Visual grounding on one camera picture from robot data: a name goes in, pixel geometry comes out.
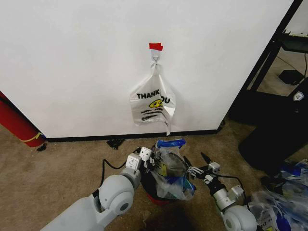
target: red tube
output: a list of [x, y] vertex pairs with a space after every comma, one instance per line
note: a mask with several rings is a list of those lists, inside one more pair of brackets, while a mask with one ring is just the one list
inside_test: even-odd
[[37, 147], [45, 142], [41, 133], [14, 108], [10, 107], [7, 98], [0, 91], [0, 124], [17, 136], [29, 147]]

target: floor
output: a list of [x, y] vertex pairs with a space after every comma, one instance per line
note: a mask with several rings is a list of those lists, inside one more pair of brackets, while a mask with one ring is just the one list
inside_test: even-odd
[[[287, 95], [291, 86], [284, 85], [277, 75], [289, 66], [276, 59], [260, 90]], [[261, 189], [259, 178], [264, 173], [250, 167], [238, 153], [238, 144], [254, 129], [226, 117], [226, 126], [215, 135], [185, 136], [187, 144], [181, 154], [193, 165], [202, 166], [200, 152], [221, 164], [221, 173], [240, 177], [246, 193]], [[157, 138], [126, 140], [119, 150], [111, 149], [106, 141], [48, 143], [47, 149], [37, 152], [28, 148], [5, 128], [0, 127], [0, 220], [2, 231], [40, 230], [59, 213], [81, 197], [94, 192], [101, 181], [102, 159], [119, 166], [137, 146], [151, 147]], [[301, 160], [308, 157], [308, 146], [291, 156]], [[106, 167], [105, 176], [119, 173]], [[222, 180], [230, 188], [232, 179]], [[150, 202], [140, 186], [130, 211], [117, 217], [107, 231], [164, 231], [164, 230], [224, 230], [214, 200], [208, 188], [193, 180], [197, 187], [190, 201], [178, 201], [159, 207]]]

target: plastic wrapper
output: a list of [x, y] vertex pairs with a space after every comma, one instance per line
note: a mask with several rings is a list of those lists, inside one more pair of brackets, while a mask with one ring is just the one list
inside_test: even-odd
[[151, 66], [151, 76], [139, 85], [130, 95], [130, 106], [136, 125], [162, 122], [171, 132], [171, 120], [176, 107], [176, 98], [170, 87], [163, 81], [161, 66]]

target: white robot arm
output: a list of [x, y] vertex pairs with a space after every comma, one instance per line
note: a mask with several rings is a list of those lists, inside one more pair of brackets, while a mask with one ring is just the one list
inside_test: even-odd
[[151, 153], [151, 149], [142, 147], [139, 155], [130, 154], [126, 168], [119, 175], [106, 178], [97, 191], [73, 203], [42, 231], [103, 231], [132, 206], [135, 189], [141, 181], [141, 161], [149, 159]]
[[236, 185], [227, 191], [226, 186], [218, 180], [218, 176], [221, 176], [219, 175], [220, 165], [216, 162], [212, 162], [205, 154], [201, 153], [201, 155], [208, 163], [208, 166], [202, 168], [193, 167], [188, 159], [184, 157], [186, 163], [190, 165], [187, 171], [193, 177], [202, 179], [209, 187], [210, 194], [215, 199], [226, 230], [256, 231], [257, 221], [255, 216], [247, 207], [235, 204], [237, 198], [243, 195], [244, 190], [239, 185]]

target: smiley face logo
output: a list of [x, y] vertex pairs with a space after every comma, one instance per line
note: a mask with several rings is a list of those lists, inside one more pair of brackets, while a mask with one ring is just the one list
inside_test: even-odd
[[163, 102], [161, 100], [155, 100], [153, 103], [149, 105], [151, 108], [157, 108], [157, 107], [162, 107]]

